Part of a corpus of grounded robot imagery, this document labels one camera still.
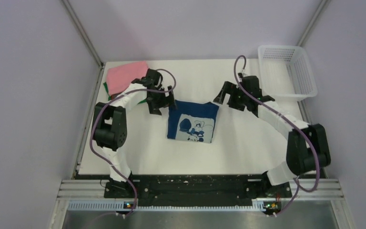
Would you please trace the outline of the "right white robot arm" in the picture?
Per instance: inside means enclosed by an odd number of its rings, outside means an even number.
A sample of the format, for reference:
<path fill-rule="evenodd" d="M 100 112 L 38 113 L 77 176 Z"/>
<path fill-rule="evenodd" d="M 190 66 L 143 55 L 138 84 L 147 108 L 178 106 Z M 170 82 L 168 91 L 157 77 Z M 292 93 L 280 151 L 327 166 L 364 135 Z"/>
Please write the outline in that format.
<path fill-rule="evenodd" d="M 255 195 L 272 197 L 282 184 L 310 171 L 316 172 L 315 183 L 312 188 L 301 189 L 315 191 L 321 168 L 331 164 L 325 128 L 321 124 L 309 124 L 286 114 L 273 97 L 263 95 L 257 76 L 240 76 L 237 83 L 225 81 L 213 101 L 222 104 L 226 95 L 230 96 L 227 102 L 230 108 L 248 110 L 287 140 L 284 161 L 262 173 Z"/>

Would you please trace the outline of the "blue t shirt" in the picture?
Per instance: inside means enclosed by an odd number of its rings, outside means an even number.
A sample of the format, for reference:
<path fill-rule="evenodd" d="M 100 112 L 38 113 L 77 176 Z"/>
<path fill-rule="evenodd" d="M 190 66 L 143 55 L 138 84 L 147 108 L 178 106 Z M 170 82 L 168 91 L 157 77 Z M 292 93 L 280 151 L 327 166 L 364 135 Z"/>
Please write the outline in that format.
<path fill-rule="evenodd" d="M 169 108 L 167 138 L 178 141 L 211 143 L 214 136 L 219 106 L 175 101 Z"/>

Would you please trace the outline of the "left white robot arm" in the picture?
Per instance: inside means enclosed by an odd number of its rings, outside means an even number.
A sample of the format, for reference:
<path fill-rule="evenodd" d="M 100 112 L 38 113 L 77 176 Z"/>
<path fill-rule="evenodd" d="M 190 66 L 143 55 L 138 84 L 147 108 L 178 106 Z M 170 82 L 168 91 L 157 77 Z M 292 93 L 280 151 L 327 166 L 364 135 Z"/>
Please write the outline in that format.
<path fill-rule="evenodd" d="M 173 94 L 176 78 L 173 76 L 173 84 L 164 87 L 162 72 L 166 70 L 148 69 L 144 77 L 132 80 L 113 99 L 95 105 L 90 149 L 108 163 L 110 179 L 117 182 L 115 190 L 122 197 L 130 196 L 134 190 L 130 180 L 132 171 L 127 164 L 124 148 L 128 134 L 127 114 L 141 102 L 147 104 L 151 115 L 162 115 L 162 108 L 176 107 Z"/>

